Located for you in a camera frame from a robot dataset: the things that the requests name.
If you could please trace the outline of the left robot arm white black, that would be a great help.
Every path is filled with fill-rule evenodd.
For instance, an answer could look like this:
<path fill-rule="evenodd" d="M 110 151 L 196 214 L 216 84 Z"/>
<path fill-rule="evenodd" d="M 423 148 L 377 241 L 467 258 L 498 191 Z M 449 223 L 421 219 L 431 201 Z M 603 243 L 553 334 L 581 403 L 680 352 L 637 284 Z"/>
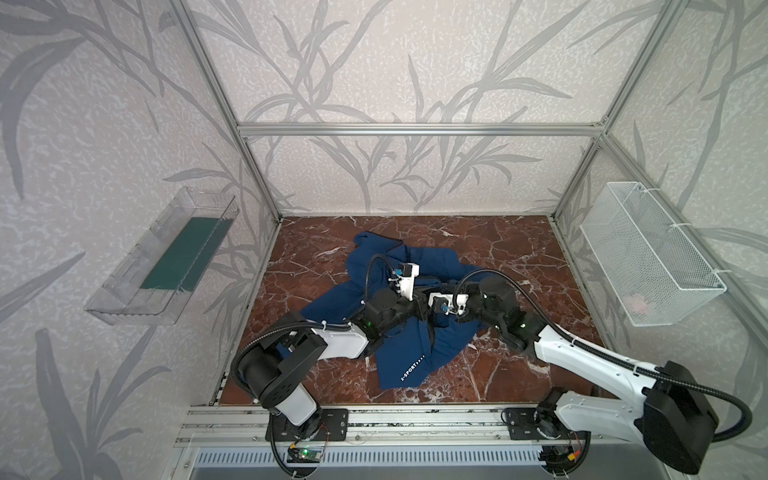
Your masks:
<path fill-rule="evenodd" d="M 416 287 L 420 266 L 408 262 L 394 267 L 376 254 L 367 275 L 377 260 L 389 269 L 388 286 L 372 293 L 366 278 L 360 308 L 342 323 L 311 321 L 290 312 L 235 354 L 229 376 L 270 413 L 270 440 L 309 440 L 327 429 L 323 410 L 303 386 L 316 363 L 369 357 L 396 327 L 421 314 L 426 296 Z"/>

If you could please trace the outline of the blue zip jacket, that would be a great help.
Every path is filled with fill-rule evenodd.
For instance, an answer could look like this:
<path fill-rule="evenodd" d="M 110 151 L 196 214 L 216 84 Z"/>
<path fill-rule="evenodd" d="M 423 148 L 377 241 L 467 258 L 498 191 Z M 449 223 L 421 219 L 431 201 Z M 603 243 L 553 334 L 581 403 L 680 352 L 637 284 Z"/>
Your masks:
<path fill-rule="evenodd" d="M 411 247 L 400 240 L 364 231 L 354 237 L 356 249 L 346 262 L 350 280 L 333 287 L 301 310 L 310 321 L 340 324 L 362 306 L 364 286 L 369 293 L 388 286 L 388 267 L 376 254 L 394 266 L 420 266 L 417 284 L 436 286 L 457 283 L 477 267 L 462 263 L 449 248 Z M 379 383 L 383 389 L 416 388 L 433 372 L 450 363 L 485 326 L 478 320 L 459 322 L 453 315 L 440 314 L 431 323 L 412 317 L 386 333 L 375 352 Z"/>

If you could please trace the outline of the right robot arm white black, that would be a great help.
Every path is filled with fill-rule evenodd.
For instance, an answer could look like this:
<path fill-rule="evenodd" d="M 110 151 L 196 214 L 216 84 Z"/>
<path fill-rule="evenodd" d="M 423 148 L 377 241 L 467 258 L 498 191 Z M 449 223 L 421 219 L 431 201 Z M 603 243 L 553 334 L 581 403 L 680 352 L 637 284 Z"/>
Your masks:
<path fill-rule="evenodd" d="M 735 438 L 752 424 L 743 400 L 697 383 L 678 363 L 657 366 L 620 356 L 568 332 L 534 299 L 528 301 L 531 311 L 524 311 L 517 302 L 524 292 L 503 272 L 480 269 L 453 287 L 447 309 L 460 320 L 492 327 L 509 349 L 609 392 L 603 398 L 552 389 L 532 416 L 542 436 L 607 435 L 641 444 L 666 466 L 693 475 L 711 444 Z"/>

